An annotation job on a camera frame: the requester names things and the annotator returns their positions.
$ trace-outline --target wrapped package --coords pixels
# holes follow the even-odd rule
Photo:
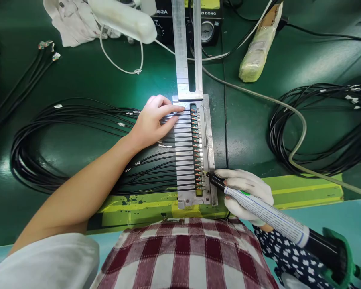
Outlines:
[[[243,82],[254,82],[261,76],[281,19],[282,7],[283,2],[274,5],[260,22],[239,68],[238,76]]]

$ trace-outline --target fingers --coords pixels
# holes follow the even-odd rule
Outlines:
[[[154,97],[151,102],[151,105],[155,107],[161,107],[162,105],[167,105],[167,104],[171,104],[171,101],[161,94],[158,94],[156,97]]]
[[[161,117],[164,117],[165,115],[172,112],[182,112],[184,110],[185,110],[184,106],[176,106],[173,104],[163,105],[158,109]]]
[[[232,213],[233,215],[237,216],[243,220],[255,220],[258,219],[257,216],[253,215],[245,208],[243,208],[236,200],[231,198],[230,196],[226,196],[224,198],[226,208]]]
[[[146,104],[150,104],[153,99],[156,98],[156,96],[151,96],[148,100],[147,100],[147,103]]]
[[[160,134],[164,137],[168,132],[174,127],[175,123],[178,121],[179,116],[171,117],[164,125],[159,129]]]
[[[228,178],[226,180],[226,184],[228,187],[230,187],[232,189],[245,191],[246,193],[249,193],[255,197],[258,197],[261,200],[263,200],[265,203],[268,203],[269,205],[274,204],[274,199],[273,199],[273,196],[271,193],[271,189],[266,184],[261,185],[252,180],[242,179],[242,178],[238,178],[238,177]]]
[[[268,185],[266,185],[265,182],[262,179],[260,179],[259,177],[257,177],[255,174],[248,172],[248,171],[240,170],[240,169],[236,169],[234,171],[228,170],[228,169],[218,169],[218,170],[215,170],[215,174],[217,175],[217,177],[220,177],[222,179],[228,179],[230,177],[238,177],[238,178],[248,179],[250,181],[256,182],[263,189],[266,189],[266,186],[268,187]]]

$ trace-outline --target dial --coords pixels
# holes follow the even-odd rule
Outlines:
[[[162,25],[160,25],[159,23],[155,23],[155,28],[156,28],[156,32],[158,33],[158,35],[163,36],[164,35],[164,30]]]
[[[202,31],[202,36],[201,36],[202,43],[208,43],[213,38],[214,26],[211,22],[205,21],[202,23],[201,31]]]

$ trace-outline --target white rag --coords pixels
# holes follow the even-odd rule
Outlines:
[[[59,30],[64,47],[76,47],[100,37],[99,21],[83,0],[43,0],[44,8]],[[119,38],[121,33],[108,28],[103,39]]]

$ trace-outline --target right hand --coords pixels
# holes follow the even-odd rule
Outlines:
[[[228,169],[218,169],[215,170],[215,174],[221,179],[226,179],[225,185],[227,187],[245,191],[246,193],[258,197],[269,205],[274,204],[272,189],[255,174],[240,169],[236,169],[234,171]],[[229,195],[225,196],[225,206],[228,208],[230,213],[238,218],[251,221],[256,226],[258,226],[258,224],[262,226],[260,222],[255,222],[259,220],[256,215],[247,211]]]
[[[183,106],[172,105],[171,101],[163,95],[151,96],[127,135],[131,140],[131,145],[140,151],[161,140],[174,127],[178,117],[169,118],[163,125],[160,124],[160,120],[169,113],[184,110]]]

